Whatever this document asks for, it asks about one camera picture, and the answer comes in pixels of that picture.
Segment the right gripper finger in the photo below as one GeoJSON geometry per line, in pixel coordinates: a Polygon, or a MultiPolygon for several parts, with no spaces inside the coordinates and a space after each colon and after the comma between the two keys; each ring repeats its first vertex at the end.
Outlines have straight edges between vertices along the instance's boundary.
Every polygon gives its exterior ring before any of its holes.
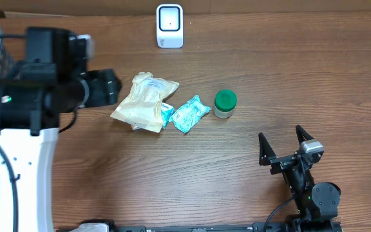
{"type": "Polygon", "coordinates": [[[313,139],[313,137],[309,135],[299,124],[296,125],[295,129],[299,144],[313,139]]]}
{"type": "Polygon", "coordinates": [[[260,146],[259,165],[261,166],[271,165],[271,160],[276,158],[276,154],[271,148],[271,145],[269,144],[263,133],[259,133],[258,138],[260,146]]]}

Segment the beige plastic pouch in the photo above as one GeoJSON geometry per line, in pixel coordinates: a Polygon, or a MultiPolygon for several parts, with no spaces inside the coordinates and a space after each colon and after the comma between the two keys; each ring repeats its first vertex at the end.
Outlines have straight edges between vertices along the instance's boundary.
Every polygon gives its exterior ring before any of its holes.
{"type": "Polygon", "coordinates": [[[151,72],[140,72],[134,76],[128,96],[110,117],[159,133],[163,125],[163,100],[176,92],[178,87],[178,82],[154,78],[151,72]]]}

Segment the teal Kleenex tissue pack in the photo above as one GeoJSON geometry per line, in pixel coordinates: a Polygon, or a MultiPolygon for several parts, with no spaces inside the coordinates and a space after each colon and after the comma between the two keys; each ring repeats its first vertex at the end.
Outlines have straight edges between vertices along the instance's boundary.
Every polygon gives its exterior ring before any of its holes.
{"type": "Polygon", "coordinates": [[[162,116],[162,129],[166,129],[169,123],[169,118],[174,114],[175,108],[167,103],[162,103],[161,116],[162,116]]]}

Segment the orange Kleenex tissue pack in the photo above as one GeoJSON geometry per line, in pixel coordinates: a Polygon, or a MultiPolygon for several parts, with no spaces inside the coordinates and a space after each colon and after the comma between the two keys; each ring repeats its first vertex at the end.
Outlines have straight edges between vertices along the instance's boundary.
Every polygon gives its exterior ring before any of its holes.
{"type": "Polygon", "coordinates": [[[139,130],[140,128],[138,126],[131,125],[132,130],[139,130]]]}

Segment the teal wet wipes pack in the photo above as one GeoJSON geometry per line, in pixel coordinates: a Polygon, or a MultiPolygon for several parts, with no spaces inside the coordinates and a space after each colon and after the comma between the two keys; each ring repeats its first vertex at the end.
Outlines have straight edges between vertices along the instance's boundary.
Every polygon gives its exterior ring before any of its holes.
{"type": "Polygon", "coordinates": [[[169,122],[181,132],[188,133],[210,110],[210,107],[202,104],[200,96],[195,95],[170,116],[169,122]]]}

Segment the green lid jar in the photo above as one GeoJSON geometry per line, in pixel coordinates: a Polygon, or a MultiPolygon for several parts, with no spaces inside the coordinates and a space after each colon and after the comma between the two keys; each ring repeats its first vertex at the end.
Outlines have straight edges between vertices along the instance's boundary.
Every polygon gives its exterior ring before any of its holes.
{"type": "Polygon", "coordinates": [[[236,107],[237,97],[232,90],[220,90],[214,98],[214,114],[221,118],[229,118],[236,107]]]}

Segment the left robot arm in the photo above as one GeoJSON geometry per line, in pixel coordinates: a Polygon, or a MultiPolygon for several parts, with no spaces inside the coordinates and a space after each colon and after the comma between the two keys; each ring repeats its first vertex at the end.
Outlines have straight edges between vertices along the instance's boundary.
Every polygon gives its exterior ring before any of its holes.
{"type": "Polygon", "coordinates": [[[0,230],[53,231],[52,164],[63,113],[117,102],[111,69],[88,70],[90,35],[29,27],[25,57],[0,78],[0,230]]]}

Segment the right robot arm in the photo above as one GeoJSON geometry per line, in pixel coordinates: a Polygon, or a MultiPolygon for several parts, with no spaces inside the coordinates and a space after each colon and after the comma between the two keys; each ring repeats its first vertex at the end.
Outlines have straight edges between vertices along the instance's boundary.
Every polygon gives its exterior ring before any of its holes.
{"type": "Polygon", "coordinates": [[[341,231],[341,224],[333,221],[338,216],[341,189],[332,182],[315,183],[310,172],[323,156],[323,145],[300,125],[296,126],[296,135],[298,150],[277,157],[265,135],[258,134],[259,165],[270,166],[272,175],[281,173],[292,196],[274,209],[265,222],[255,222],[252,228],[254,231],[341,231]],[[298,213],[286,216],[283,222],[272,222],[273,216],[292,201],[298,213]]]}

